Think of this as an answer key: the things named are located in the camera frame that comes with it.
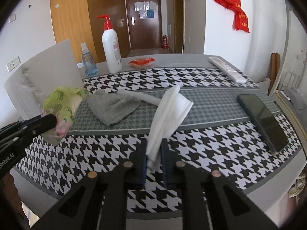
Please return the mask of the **green tissue packet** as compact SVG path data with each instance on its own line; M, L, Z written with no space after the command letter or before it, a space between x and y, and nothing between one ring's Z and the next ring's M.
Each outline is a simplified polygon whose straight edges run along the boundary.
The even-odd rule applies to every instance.
M53 114L57 118L54 129L42 135L43 139L54 146L67 135L75 122L75 116L82 101L89 95L84 88L58 87L44 101L42 115Z

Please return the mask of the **grey sock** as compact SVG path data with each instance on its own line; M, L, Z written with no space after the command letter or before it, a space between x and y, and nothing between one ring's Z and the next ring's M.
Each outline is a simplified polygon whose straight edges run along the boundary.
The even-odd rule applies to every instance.
M87 103L92 113L106 126L122 121L140 106L140 101L134 97L107 94L104 90L96 90L90 94Z

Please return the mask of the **white tissue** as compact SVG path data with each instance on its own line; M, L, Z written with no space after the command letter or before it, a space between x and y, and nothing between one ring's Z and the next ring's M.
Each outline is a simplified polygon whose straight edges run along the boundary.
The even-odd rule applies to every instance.
M180 94L180 86L168 89L153 117L147 139L147 168L157 171L161 163L160 145L181 125L193 106L193 102Z

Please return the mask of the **white styrofoam box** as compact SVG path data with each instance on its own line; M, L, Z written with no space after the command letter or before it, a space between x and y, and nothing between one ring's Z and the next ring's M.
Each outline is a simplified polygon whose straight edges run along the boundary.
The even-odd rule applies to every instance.
M8 97L22 119L40 115L45 99L57 87L83 87L68 39L20 65L4 83Z

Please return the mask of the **black smartphone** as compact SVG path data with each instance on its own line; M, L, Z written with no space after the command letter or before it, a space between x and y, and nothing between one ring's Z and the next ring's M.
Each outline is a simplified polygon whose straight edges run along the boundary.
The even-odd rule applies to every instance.
M255 94L240 94L237 102L256 125L271 154L279 154L289 142L267 106Z

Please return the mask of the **blue spray bottle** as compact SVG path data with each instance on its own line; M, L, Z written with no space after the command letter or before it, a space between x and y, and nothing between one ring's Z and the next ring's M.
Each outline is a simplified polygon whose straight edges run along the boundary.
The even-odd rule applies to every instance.
M98 68L95 64L95 61L93 59L91 52L86 46L86 43L81 43L81 48L82 48L82 63L83 63L84 72L86 76L92 77L92 76L97 75Z

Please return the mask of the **white red pump bottle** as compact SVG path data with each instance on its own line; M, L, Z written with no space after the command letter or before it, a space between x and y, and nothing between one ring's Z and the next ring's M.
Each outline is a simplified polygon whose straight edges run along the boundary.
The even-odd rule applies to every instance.
M98 16L97 19L104 19L104 32L102 34L102 45L110 74L116 74L123 68L121 61L118 35L113 29L109 15Z

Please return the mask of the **light wooden wardrobe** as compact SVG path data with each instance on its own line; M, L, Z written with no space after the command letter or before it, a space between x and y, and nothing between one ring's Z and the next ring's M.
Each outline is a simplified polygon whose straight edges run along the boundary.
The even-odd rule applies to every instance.
M106 60L101 15L110 17L118 35L121 56L125 58L129 54L125 0L50 0L50 11L55 41L69 39L77 63L82 61L82 43L86 44L96 63Z

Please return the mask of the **white metal bunk bed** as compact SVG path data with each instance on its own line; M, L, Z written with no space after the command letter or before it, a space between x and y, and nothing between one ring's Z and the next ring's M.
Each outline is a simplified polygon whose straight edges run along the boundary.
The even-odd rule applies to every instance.
M298 132L306 137L306 29L286 2L286 38L275 94L283 102Z

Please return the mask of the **white remote control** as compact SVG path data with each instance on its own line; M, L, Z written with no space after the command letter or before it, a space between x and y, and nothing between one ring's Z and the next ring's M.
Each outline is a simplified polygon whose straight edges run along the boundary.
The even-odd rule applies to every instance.
M238 73L235 69L226 64L220 58L209 57L209 60L235 83L245 84L247 82L247 79L245 79L240 73Z

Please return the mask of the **red snack packet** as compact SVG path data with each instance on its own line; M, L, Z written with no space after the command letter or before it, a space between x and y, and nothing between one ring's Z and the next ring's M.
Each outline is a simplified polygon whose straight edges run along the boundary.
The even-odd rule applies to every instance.
M129 62L129 66L135 69L143 69L152 65L155 62L154 58L139 58Z

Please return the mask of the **red fire extinguisher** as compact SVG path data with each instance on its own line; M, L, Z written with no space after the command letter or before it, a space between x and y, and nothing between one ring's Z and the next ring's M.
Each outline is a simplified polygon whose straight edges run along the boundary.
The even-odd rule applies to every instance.
M162 48L165 49L165 50L169 49L168 36L167 35L164 35L163 38L162 38Z

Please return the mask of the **dark brown entrance door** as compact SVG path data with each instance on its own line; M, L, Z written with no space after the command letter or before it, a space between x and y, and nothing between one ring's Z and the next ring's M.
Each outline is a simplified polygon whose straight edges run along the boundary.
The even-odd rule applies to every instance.
M126 0L132 50L162 47L161 0Z

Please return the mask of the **red hanging bags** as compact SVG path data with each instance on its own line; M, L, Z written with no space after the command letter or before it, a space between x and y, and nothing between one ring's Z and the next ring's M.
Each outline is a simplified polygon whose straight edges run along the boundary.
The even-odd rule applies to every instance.
M248 27L248 17L241 9L241 0L214 0L224 8L234 12L234 29L236 31L242 30L250 33Z

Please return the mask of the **white wall socket pair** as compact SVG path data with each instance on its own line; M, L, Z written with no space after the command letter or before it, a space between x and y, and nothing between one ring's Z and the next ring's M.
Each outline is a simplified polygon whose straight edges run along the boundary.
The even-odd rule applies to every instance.
M10 61L6 64L7 71L11 72L14 68L16 68L20 64L21 64L20 57L14 58L14 60L12 60L12 61Z

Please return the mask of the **white wall switch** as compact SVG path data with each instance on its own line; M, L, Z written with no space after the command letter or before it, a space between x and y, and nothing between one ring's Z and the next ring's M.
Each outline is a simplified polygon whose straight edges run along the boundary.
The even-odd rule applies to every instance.
M12 23L12 22L16 21L16 18L17 18L16 14L11 14L10 17L9 17L9 22Z

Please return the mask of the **wooden sticks by wall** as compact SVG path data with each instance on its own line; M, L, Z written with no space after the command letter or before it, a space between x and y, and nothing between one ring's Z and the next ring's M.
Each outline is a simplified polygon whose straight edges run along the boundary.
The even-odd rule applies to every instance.
M273 85L277 78L277 74L280 68L280 62L281 62L280 54L272 53L270 59L271 71L270 71L270 86L268 89L268 94L272 91Z

